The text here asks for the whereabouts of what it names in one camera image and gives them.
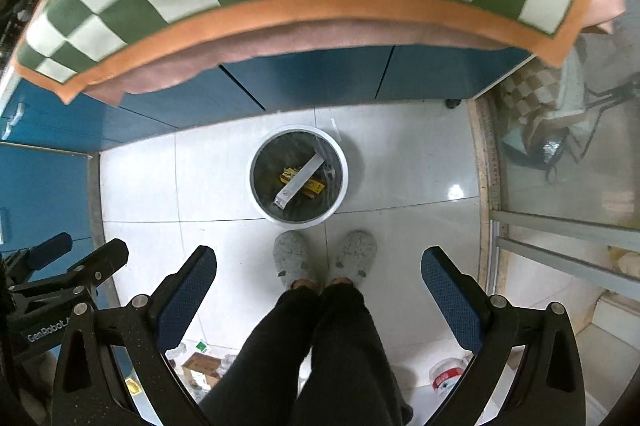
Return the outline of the pink yellow snack packet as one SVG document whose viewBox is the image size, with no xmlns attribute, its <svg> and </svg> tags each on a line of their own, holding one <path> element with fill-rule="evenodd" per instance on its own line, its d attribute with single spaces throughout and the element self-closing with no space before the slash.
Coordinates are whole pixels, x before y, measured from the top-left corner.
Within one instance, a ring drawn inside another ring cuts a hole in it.
<svg viewBox="0 0 640 426">
<path fill-rule="evenodd" d="M 298 168 L 285 168 L 280 175 L 280 180 L 284 184 L 288 184 L 298 173 Z M 325 188 L 326 184 L 323 181 L 321 181 L 317 176 L 311 176 L 300 188 L 300 192 L 302 192 L 307 198 L 311 198 L 313 200 L 319 196 Z"/>
</svg>

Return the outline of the long white pink box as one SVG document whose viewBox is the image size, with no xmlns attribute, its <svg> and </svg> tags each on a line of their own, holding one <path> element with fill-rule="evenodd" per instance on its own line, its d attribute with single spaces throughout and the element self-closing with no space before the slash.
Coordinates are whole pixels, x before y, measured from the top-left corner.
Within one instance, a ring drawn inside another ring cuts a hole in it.
<svg viewBox="0 0 640 426">
<path fill-rule="evenodd" d="M 323 163 L 323 157 L 318 153 L 314 154 L 302 168 L 298 168 L 299 173 L 288 184 L 283 183 L 284 187 L 274 198 L 274 204 L 280 209 L 285 209 L 286 205 L 300 192 L 300 188 L 304 183 L 316 174 Z"/>
</svg>

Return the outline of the white round trash bin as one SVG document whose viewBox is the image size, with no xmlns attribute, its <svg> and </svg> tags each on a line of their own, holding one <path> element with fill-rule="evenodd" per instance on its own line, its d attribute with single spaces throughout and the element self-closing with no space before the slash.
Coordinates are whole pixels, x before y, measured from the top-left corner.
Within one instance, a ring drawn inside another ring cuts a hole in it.
<svg viewBox="0 0 640 426">
<path fill-rule="evenodd" d="M 265 217 L 286 230 L 322 224 L 341 206 L 349 168 L 338 142 L 313 126 L 290 125 L 262 139 L 250 190 Z"/>
</svg>

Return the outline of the right grey slipper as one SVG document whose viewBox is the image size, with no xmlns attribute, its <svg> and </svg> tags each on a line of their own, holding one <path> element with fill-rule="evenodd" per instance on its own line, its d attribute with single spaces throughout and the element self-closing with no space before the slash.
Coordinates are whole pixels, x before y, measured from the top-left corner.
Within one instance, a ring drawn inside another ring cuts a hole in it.
<svg viewBox="0 0 640 426">
<path fill-rule="evenodd" d="M 369 232 L 350 232 L 331 256 L 329 281 L 344 279 L 360 285 L 371 272 L 377 252 L 378 244 Z"/>
</svg>

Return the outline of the grey slipper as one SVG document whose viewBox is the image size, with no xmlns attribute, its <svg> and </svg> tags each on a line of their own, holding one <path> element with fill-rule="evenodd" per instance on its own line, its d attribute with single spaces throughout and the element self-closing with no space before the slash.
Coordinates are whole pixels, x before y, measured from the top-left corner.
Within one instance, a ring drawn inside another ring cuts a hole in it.
<svg viewBox="0 0 640 426">
<path fill-rule="evenodd" d="M 274 240 L 272 256 L 278 279 L 287 290 L 300 286 L 313 290 L 318 287 L 308 244 L 302 234 L 286 231 L 278 235 Z"/>
<path fill-rule="evenodd" d="M 344 279 L 360 285 L 371 272 L 377 252 L 378 244 L 369 232 L 350 232 L 331 256 L 329 281 Z"/>
</svg>

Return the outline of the left grey slipper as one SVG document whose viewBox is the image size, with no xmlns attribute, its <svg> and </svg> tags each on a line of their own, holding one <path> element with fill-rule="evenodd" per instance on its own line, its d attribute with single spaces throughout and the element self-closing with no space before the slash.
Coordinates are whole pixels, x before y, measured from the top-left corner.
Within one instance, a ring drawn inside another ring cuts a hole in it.
<svg viewBox="0 0 640 426">
<path fill-rule="evenodd" d="M 278 235 L 274 240 L 272 256 L 278 279 L 287 290 L 300 286 L 313 290 L 318 287 L 308 244 L 302 234 L 286 231 Z"/>
</svg>

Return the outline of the person's black trouser legs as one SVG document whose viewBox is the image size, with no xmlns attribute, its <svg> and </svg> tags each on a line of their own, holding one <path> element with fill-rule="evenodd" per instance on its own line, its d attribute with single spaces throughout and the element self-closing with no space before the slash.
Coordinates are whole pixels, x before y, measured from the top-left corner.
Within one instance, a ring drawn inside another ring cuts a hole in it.
<svg viewBox="0 0 640 426">
<path fill-rule="evenodd" d="M 405 425 L 402 396 L 358 288 L 287 290 L 200 408 L 214 425 Z"/>
</svg>

